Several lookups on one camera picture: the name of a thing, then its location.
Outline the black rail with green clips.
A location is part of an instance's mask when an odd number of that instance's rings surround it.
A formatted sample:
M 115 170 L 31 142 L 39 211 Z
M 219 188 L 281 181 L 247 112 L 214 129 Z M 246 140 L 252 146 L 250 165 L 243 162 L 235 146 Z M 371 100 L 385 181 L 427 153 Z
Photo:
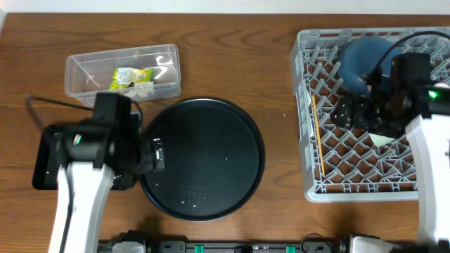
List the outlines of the black rail with green clips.
M 390 252 L 392 249 L 408 247 L 408 242 L 389 242 L 380 238 L 356 234 L 340 239 L 325 238 L 318 233 L 310 233 L 299 241 L 189 241 L 186 238 L 154 240 L 141 231 L 120 233 L 109 241 L 99 241 L 97 252 L 144 252 L 144 253 L 271 253 L 271 252 L 351 252 L 351 239 L 361 237 L 370 246 L 377 246 L 376 252 Z

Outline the rectangular black tray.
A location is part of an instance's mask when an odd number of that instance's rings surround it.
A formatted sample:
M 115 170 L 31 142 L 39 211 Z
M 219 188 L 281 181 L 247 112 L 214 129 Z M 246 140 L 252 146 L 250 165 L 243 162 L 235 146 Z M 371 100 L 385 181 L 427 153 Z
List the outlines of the rectangular black tray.
M 46 142 L 46 137 L 53 137 L 62 132 L 68 124 L 51 124 L 45 127 L 41 133 L 39 149 L 34 166 L 32 186 L 37 190 L 57 190 L 58 166 L 56 159 L 51 154 L 51 146 Z M 116 176 L 111 190 L 126 190 L 133 188 L 136 184 L 136 177 L 131 174 Z

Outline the grey plastic dishwasher rack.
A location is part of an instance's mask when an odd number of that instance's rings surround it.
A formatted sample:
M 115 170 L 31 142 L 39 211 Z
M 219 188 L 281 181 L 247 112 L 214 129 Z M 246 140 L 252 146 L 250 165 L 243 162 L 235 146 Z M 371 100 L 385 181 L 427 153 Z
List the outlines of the grey plastic dishwasher rack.
M 431 80 L 449 84 L 448 27 L 300 31 L 290 53 L 290 64 L 297 103 L 304 196 L 310 202 L 403 201 L 418 197 L 416 168 L 405 136 L 376 147 L 367 131 L 349 123 L 338 127 L 330 118 L 339 99 L 350 94 L 343 89 L 343 79 L 338 76 L 339 55 L 346 44 L 362 37 L 380 37 L 392 43 L 374 68 L 381 71 L 384 87 L 390 77 L 392 58 L 402 53 L 428 54 Z M 319 161 L 313 95 L 319 116 L 325 176 Z

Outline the yellow green snack wrapper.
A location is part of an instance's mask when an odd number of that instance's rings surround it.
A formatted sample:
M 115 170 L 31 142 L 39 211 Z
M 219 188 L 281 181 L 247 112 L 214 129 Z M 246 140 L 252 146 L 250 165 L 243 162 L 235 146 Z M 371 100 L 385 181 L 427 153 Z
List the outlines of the yellow green snack wrapper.
M 153 68 L 137 69 L 132 67 L 115 68 L 109 90 L 129 88 L 132 84 L 146 83 L 151 80 Z

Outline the round black serving tray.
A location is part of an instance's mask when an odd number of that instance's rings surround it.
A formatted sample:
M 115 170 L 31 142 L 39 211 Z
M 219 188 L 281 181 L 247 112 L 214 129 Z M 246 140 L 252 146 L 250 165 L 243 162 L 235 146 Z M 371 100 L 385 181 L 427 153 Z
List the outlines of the round black serving tray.
M 150 201 L 187 221 L 213 221 L 241 208 L 256 191 L 265 163 L 262 135 L 246 111 L 217 98 L 185 100 L 146 127 L 158 139 L 164 169 L 142 174 Z

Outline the pale pink cup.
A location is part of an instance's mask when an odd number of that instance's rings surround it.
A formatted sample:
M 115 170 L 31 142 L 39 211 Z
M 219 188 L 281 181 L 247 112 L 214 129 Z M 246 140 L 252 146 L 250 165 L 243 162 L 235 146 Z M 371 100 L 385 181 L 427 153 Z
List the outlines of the pale pink cup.
M 450 86 L 445 83 L 436 83 L 436 84 L 434 84 L 434 87 L 442 88 L 442 89 L 450 89 Z

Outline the mint green bowl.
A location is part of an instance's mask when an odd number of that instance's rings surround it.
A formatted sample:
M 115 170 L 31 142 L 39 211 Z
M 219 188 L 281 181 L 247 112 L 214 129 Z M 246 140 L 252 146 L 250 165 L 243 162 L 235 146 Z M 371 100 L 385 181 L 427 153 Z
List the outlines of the mint green bowl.
M 369 134 L 373 144 L 376 147 L 380 147 L 383 145 L 387 145 L 391 142 L 394 141 L 394 138 L 390 138 L 390 137 L 386 137 L 386 136 L 381 136 L 381 135 L 377 135 L 377 134 Z

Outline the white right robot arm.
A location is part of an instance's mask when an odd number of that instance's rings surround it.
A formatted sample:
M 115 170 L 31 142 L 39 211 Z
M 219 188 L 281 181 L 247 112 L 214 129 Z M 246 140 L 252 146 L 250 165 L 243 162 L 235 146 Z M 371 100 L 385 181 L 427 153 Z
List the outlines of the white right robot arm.
M 331 113 L 333 123 L 409 142 L 416 168 L 418 241 L 391 252 L 449 251 L 449 87 L 431 80 L 430 56 L 404 53 L 392 59 L 390 85 L 368 78 L 368 98 L 346 94 Z

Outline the blue plate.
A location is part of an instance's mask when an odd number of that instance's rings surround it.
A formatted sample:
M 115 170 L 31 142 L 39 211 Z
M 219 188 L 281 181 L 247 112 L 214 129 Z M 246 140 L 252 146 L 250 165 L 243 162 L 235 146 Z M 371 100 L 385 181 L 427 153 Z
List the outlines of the blue plate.
M 355 96 L 371 96 L 366 77 L 373 71 L 392 43 L 380 37 L 362 37 L 342 49 L 337 73 L 343 79 L 343 89 Z

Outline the wooden chopstick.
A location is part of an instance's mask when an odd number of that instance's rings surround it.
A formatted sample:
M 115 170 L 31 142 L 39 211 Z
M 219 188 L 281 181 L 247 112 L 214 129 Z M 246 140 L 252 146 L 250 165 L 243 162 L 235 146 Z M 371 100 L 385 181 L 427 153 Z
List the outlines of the wooden chopstick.
M 317 147 L 319 151 L 319 161 L 321 163 L 321 173 L 323 176 L 325 176 L 325 168 L 323 163 L 323 151 L 321 147 L 321 136 L 320 136 L 320 129 L 319 129 L 319 116 L 317 112 L 317 106 L 316 106 L 316 99 L 315 96 L 311 96 L 311 102 L 313 106 L 313 113 L 314 113 L 314 123 L 316 128 L 316 138 L 317 138 Z

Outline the clear plastic waste bin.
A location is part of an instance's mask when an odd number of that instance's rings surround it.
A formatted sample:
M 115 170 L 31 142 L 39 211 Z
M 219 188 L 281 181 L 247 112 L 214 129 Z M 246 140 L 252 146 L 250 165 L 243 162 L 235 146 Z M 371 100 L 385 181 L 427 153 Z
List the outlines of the clear plastic waste bin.
M 118 67 L 153 68 L 150 82 L 154 94 L 136 97 L 145 101 L 171 98 L 181 94 L 181 69 L 178 48 L 173 44 L 123 48 L 94 53 L 83 53 L 67 58 L 65 66 L 65 93 L 85 106 L 94 106 L 98 92 L 116 92 L 121 95 L 129 89 L 109 90 L 113 72 Z

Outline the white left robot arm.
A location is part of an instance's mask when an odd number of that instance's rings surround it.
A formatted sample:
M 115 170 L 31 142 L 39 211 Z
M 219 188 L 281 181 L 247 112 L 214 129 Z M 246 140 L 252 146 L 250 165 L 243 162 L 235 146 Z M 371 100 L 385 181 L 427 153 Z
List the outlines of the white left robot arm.
M 58 202 L 50 252 L 96 252 L 115 177 L 165 169 L 162 140 L 139 140 L 143 115 L 132 117 L 136 104 L 118 93 L 97 93 L 92 117 L 53 136 Z

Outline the crumpled white tissue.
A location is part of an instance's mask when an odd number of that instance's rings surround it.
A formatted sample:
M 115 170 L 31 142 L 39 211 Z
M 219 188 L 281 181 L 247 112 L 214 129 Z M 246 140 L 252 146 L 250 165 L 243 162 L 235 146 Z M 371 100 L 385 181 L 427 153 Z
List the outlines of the crumpled white tissue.
M 118 84 L 112 82 L 108 88 L 109 90 L 119 90 L 119 89 L 129 89 L 123 93 L 124 96 L 135 99 L 136 97 L 147 97 L 150 94 L 154 94 L 154 83 L 153 82 L 141 82 L 141 83 L 129 83 L 129 84 Z

